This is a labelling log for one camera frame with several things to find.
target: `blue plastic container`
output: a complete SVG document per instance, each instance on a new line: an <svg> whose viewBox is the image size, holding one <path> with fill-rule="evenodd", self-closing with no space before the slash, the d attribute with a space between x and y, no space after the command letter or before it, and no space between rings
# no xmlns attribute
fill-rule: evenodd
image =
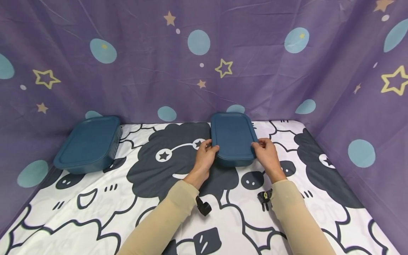
<svg viewBox="0 0 408 255"><path fill-rule="evenodd" d="M249 166L256 158L257 142L251 120L242 113L216 113L211 118L212 146L219 145L217 162L222 166Z"/></svg>
<svg viewBox="0 0 408 255"><path fill-rule="evenodd" d="M54 158L54 166L72 174L108 168L122 136L119 118L96 117L77 124Z"/></svg>

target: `star pattern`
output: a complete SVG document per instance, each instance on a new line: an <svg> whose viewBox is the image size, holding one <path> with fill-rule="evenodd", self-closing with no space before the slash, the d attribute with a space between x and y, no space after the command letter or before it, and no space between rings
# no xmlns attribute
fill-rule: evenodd
<svg viewBox="0 0 408 255"><path fill-rule="evenodd" d="M34 72L34 74L35 74L35 76L36 76L36 78L37 78L37 79L35 80L35 84L45 85L48 89L52 89L52 85L53 85L54 83L59 83L59 82L61 82L59 79L57 79L57 78L54 77L54 74L53 74L52 70L47 70L47 71L45 71L45 72L41 72L41 71L38 71L38 70L33 70L33 72ZM40 74L42 74L42 75L47 75L47 74L48 74L52 80L50 80L48 83L46 83L46 82L41 82L41 81L40 81L40 80L41 80Z"/></svg>
<svg viewBox="0 0 408 255"><path fill-rule="evenodd" d="M328 157L324 161L327 163L328 166L333 165L333 163L330 161L330 159Z"/></svg>
<svg viewBox="0 0 408 255"><path fill-rule="evenodd" d="M167 154L166 152L163 152L163 154L160 154L159 156L160 156L161 160L166 160L167 156L169 156L169 154Z"/></svg>
<svg viewBox="0 0 408 255"><path fill-rule="evenodd" d="M374 11L381 10L382 12L385 12L388 5L392 4L393 2L394 2L393 0L379 0L376 2L377 7L374 9Z"/></svg>
<svg viewBox="0 0 408 255"><path fill-rule="evenodd" d="M173 26L175 26L175 25L174 25L174 20L176 19L176 17L172 16L171 13L170 13L170 11L169 11L169 13L168 13L166 16L163 16L163 17L167 20L167 26L168 26L168 25L173 25Z"/></svg>
<svg viewBox="0 0 408 255"><path fill-rule="evenodd" d="M357 85L353 93L356 94L359 89L361 89L361 83Z"/></svg>
<svg viewBox="0 0 408 255"><path fill-rule="evenodd" d="M205 83L206 82L203 82L202 80L200 80L200 82L197 83L197 85L200 86L200 89L202 89L202 88L205 88Z"/></svg>
<svg viewBox="0 0 408 255"><path fill-rule="evenodd" d="M408 79L408 75L405 73L404 66L398 67L398 69L393 74L383 74L383 75L381 75L381 78L385 82L384 87L381 90L381 93L393 91L393 92L397 93L398 95L403 95L404 94L405 86L408 84L408 80L406 82L401 83L401 86L400 86L399 89L397 87L394 87L394 86L389 87L390 81L388 80L388 78L395 77L395 76L397 76L398 73L401 74L402 78Z"/></svg>
<svg viewBox="0 0 408 255"><path fill-rule="evenodd" d="M46 114L48 107L45 107L44 103L38 104L37 107L38 107L38 112L43 112L44 114Z"/></svg>
<svg viewBox="0 0 408 255"><path fill-rule="evenodd" d="M232 63L233 63L232 61L225 62L224 59L221 59L220 66L215 69L218 73L220 73L221 78L223 78L226 74L232 74L232 71L231 71ZM228 65L228 71L222 72L221 68L222 68L223 65Z"/></svg>

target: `yellow star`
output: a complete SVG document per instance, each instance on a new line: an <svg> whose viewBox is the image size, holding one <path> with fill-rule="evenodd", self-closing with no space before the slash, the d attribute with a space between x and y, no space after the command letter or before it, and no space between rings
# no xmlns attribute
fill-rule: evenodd
<svg viewBox="0 0 408 255"><path fill-rule="evenodd" d="M383 12L385 12L388 5L392 4L393 2L394 2L393 0L379 0L376 2L377 7L374 9L374 11L382 10Z"/></svg>
<svg viewBox="0 0 408 255"><path fill-rule="evenodd" d="M354 94L357 93L357 91L361 88L361 83L357 85L357 87L354 89Z"/></svg>
<svg viewBox="0 0 408 255"><path fill-rule="evenodd" d="M38 112L43 112L44 114L46 114L46 111L48 110L48 107L45 107L44 103L38 104Z"/></svg>
<svg viewBox="0 0 408 255"><path fill-rule="evenodd" d="M395 77L395 76L397 76L398 73L401 73L402 78L408 79L408 75L405 73L404 66L398 67L398 69L393 74L383 74L383 75L381 75L381 78L385 82L385 85L382 88L381 93L393 91L393 92L397 93L398 95L403 95L404 94L405 86L408 84L408 81L401 83L401 87L399 89L397 89L396 87L390 87L390 88L388 87L390 85L390 81L388 80L388 78Z"/></svg>
<svg viewBox="0 0 408 255"><path fill-rule="evenodd" d="M202 89L202 88L205 88L205 83L206 82L203 82L202 80L200 80L200 82L197 83L197 85L200 86L200 89Z"/></svg>
<svg viewBox="0 0 408 255"><path fill-rule="evenodd" d="M54 77L54 75L52 73L52 70L47 70L45 72L41 72L41 71L38 71L38 70L33 70L33 72L34 72L35 76L37 77L37 79L35 80L35 84L39 84L39 85L42 84L42 85L45 85L47 88L52 89L52 84L61 82L59 79ZM41 80L40 74L42 74L42 75L49 74L50 78L52 80L50 80L48 83L41 82L40 81Z"/></svg>
<svg viewBox="0 0 408 255"><path fill-rule="evenodd" d="M163 16L163 17L167 20L167 26L170 24L174 26L174 20L176 19L176 17L172 16L170 11L167 14L167 16Z"/></svg>
<svg viewBox="0 0 408 255"><path fill-rule="evenodd" d="M224 73L223 73L223 72L220 70L221 67L222 67L222 65L228 65L228 71L227 71L227 72L224 72ZM232 61L230 61L230 62L225 62L224 59L221 59L220 66L217 67L215 70L216 70L218 73L220 73L221 78L223 78L226 74L232 74L231 66L232 66Z"/></svg>

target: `black and white fabric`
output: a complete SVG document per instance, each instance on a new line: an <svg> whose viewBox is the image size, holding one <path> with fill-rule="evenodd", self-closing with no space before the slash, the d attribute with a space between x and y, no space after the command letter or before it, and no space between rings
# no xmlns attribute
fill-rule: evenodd
<svg viewBox="0 0 408 255"><path fill-rule="evenodd" d="M275 143L282 170L337 254L398 254L303 124L253 124L258 137ZM122 129L109 168L86 175L55 170L41 184L0 240L0 254L116 254L135 226L188 174L201 142L210 138L207 123ZM212 211L204 217L195 208L163 254L291 254L271 204L257 198L270 188L257 160L239 168L214 164L200 189Z"/></svg>

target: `black blob cartoon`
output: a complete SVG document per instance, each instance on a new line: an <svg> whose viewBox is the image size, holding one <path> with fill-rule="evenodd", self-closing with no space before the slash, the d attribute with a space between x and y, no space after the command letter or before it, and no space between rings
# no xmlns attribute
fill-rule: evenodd
<svg viewBox="0 0 408 255"><path fill-rule="evenodd" d="M264 174L259 171L247 172L242 176L241 184L249 190L258 189L264 184Z"/></svg>
<svg viewBox="0 0 408 255"><path fill-rule="evenodd" d="M198 145L210 135L207 123L170 124L153 133L141 147L139 161L127 174L128 181L133 183L133 193L138 197L159 197L162 201L169 189L193 169ZM210 177L201 186L200 196L212 194L219 201L223 191L235 188L238 182L235 168L215 163Z"/></svg>
<svg viewBox="0 0 408 255"><path fill-rule="evenodd" d="M313 185L326 191L333 200L343 206L363 208L356 195L306 129L295 136L295 142L299 145L297 154L306 165L307 177Z"/></svg>
<svg viewBox="0 0 408 255"><path fill-rule="evenodd" d="M292 176L296 172L295 164L292 161L284 160L281 161L282 171L285 173L286 177Z"/></svg>
<svg viewBox="0 0 408 255"><path fill-rule="evenodd" d="M221 248L220 235L217 228L202 231L193 237L195 253L207 255Z"/></svg>
<svg viewBox="0 0 408 255"><path fill-rule="evenodd" d="M110 167L106 168L103 170L104 173L110 172L112 170L118 169L121 166L123 166L123 164L126 161L126 157L122 157L122 158L117 158L113 161L113 163L111 164Z"/></svg>
<svg viewBox="0 0 408 255"><path fill-rule="evenodd" d="M75 184L79 183L82 178L85 176L85 174L81 175L74 175L72 173L67 174L66 176L62 177L55 187L57 189L66 189L74 186Z"/></svg>

